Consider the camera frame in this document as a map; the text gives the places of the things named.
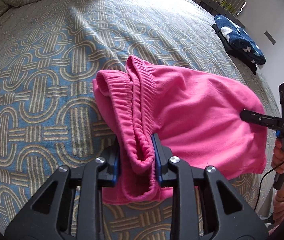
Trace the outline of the pink sleeve forearm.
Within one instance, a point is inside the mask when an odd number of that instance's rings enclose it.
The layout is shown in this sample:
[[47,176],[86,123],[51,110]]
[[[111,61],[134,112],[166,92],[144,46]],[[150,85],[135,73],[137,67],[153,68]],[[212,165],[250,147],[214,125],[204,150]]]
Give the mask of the pink sleeve forearm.
[[269,230],[269,235],[271,235],[284,220],[284,197],[279,197],[278,194],[276,194],[273,200],[273,207],[273,220],[275,221],[275,227]]

